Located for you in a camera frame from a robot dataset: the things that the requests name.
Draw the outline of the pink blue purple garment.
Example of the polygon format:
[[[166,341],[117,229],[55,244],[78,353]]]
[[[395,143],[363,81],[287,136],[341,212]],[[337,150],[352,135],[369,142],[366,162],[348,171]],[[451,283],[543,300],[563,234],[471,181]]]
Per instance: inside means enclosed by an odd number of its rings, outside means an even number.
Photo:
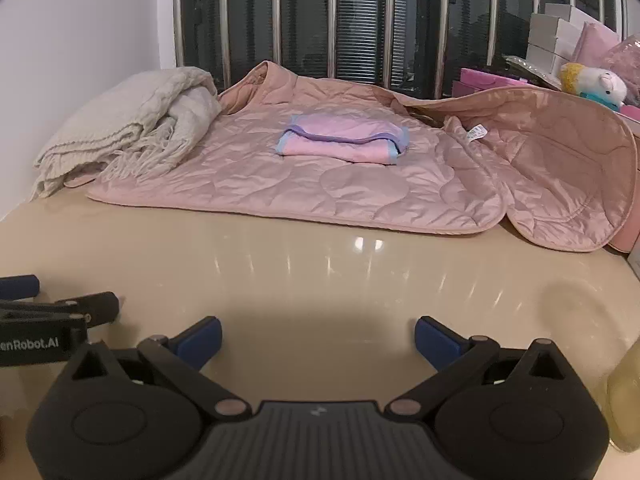
[[[313,112],[293,116],[276,144],[282,156],[320,156],[356,164],[395,165],[409,130],[384,118]]]

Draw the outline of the pink box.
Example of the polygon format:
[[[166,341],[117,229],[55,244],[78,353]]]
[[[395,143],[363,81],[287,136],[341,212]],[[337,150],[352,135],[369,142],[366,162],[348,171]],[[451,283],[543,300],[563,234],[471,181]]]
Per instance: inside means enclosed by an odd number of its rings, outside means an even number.
[[[525,78],[512,78],[462,67],[460,77],[452,82],[451,95],[457,98],[495,88],[527,85],[528,80]]]

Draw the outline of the white plush toy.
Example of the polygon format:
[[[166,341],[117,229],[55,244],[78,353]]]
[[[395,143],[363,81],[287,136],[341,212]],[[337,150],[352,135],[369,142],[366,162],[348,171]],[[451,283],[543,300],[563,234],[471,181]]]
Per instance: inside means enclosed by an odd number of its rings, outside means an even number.
[[[562,90],[600,103],[614,112],[624,105],[627,86],[620,76],[604,68],[566,63],[560,69]]]

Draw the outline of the metal window railing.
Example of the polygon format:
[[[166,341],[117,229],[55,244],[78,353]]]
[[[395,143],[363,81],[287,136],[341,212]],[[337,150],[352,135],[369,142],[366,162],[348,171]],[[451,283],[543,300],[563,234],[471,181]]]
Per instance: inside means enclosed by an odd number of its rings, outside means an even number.
[[[533,18],[572,6],[630,34],[634,0],[174,0],[176,61],[219,89],[272,61],[423,99],[451,96],[465,68],[524,58]]]

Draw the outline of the cream knitted blanket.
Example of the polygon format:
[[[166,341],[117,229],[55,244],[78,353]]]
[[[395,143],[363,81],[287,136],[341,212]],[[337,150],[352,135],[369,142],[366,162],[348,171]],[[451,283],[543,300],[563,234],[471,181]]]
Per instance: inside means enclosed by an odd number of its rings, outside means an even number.
[[[150,178],[195,148],[221,113],[213,76],[186,66],[135,74],[70,116],[34,161],[32,198],[74,177]]]

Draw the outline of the white boxes stack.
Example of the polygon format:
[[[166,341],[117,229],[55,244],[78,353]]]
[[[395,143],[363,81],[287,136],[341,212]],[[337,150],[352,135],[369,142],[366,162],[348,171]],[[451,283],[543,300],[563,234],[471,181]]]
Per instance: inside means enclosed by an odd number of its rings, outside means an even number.
[[[552,76],[574,62],[599,67],[605,53],[620,43],[617,32],[577,6],[547,3],[529,20],[526,61]]]

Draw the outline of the pink quilted jacket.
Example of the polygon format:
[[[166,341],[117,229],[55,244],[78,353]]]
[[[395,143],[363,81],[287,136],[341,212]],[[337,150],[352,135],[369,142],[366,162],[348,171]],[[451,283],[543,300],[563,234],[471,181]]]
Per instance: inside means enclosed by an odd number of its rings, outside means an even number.
[[[570,94],[516,87],[421,101],[263,62],[220,102],[177,168],[148,180],[99,177],[88,196],[438,235],[508,220],[531,243],[562,252],[605,246],[634,206],[634,135],[612,110]],[[390,166],[280,155],[285,127],[309,112],[392,122],[408,131],[408,150]]]

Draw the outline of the pink glittery bag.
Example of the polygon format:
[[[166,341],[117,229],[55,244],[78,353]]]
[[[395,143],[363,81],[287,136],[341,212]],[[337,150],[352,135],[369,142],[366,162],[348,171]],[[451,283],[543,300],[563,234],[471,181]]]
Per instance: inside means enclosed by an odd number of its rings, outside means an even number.
[[[639,35],[620,40],[602,24],[586,23],[577,41],[572,62],[612,70],[630,93],[639,92]]]

